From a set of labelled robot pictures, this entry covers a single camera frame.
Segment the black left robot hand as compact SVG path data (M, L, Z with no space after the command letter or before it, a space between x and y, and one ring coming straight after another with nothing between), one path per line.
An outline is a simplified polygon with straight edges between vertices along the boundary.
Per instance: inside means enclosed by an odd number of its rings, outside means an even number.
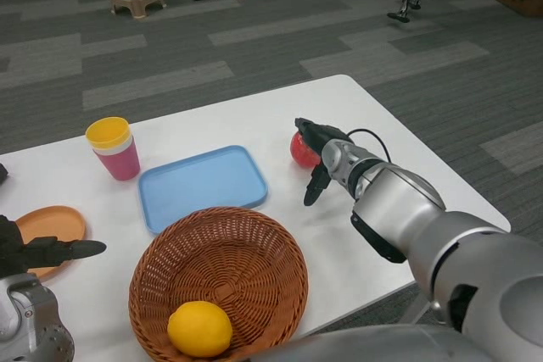
M1 216L1 278L26 273L29 269L56 267L73 259L104 252L107 245L93 240L60 241L57 237L37 237L24 243L14 221Z

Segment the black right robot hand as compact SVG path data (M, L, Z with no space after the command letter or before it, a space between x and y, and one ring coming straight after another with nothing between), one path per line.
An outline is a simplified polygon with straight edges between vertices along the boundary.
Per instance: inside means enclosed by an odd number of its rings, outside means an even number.
M328 187L331 181L327 167L322 161L322 150L325 145L334 139L348 142L352 142L352 139L334 126L319 125L302 117L296 118L294 120L294 125L302 136L305 145L316 153L321 160L311 172L311 180L307 185L304 196L304 206L311 206L316 202L322 191Z

